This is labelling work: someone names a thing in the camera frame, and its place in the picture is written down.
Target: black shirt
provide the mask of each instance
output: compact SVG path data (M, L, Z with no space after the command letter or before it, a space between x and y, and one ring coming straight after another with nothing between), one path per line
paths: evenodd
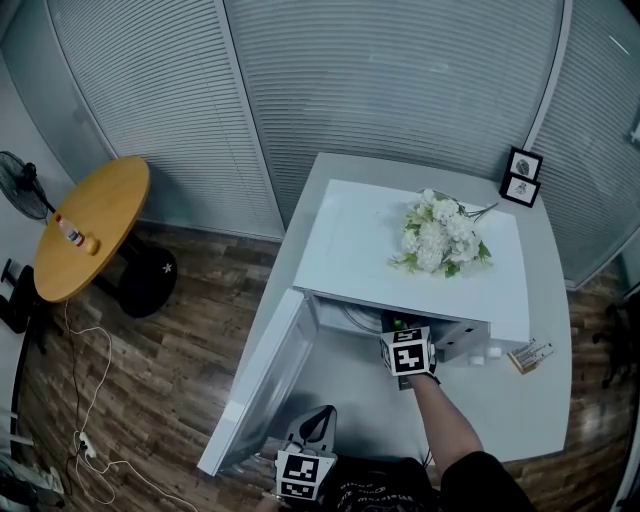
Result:
M438 494L422 465L340 457L324 487L323 510L339 512L534 511L491 455L476 452L450 466Z

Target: white flower bouquet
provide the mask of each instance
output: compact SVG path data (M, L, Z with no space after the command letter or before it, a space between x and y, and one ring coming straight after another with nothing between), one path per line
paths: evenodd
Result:
M456 199L425 189L407 214L400 257L392 263L409 272L444 272L452 277L473 261L489 263L491 253L475 229L475 223L498 203L467 212Z

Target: yellow table top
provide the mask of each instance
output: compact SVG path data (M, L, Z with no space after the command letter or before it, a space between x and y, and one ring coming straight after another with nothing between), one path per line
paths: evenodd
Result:
M137 156L119 158L93 172L56 213L99 241L89 255L65 238L54 220L44 230L34 265L38 294L60 302L78 293L109 262L136 221L149 193L149 168Z

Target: round wooden table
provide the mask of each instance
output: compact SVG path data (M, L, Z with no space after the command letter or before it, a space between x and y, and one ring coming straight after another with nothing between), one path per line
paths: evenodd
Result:
M71 191L56 213L100 245L96 254L90 255L50 222L40 239L34 265L36 290L43 299L61 302L94 282L131 316L146 316L166 301L175 284L175 259L165 249L147 248L130 233L149 185L145 161L129 156L109 162ZM117 287L99 276L116 252L129 262Z

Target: black table base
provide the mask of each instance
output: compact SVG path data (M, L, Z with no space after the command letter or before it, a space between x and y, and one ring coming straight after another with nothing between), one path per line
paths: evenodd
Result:
M127 260L118 286L102 276L96 276L93 283L115 298L129 316L142 318L155 313L167 302L176 284L175 258L166 249L147 247L133 233L129 233L118 253Z

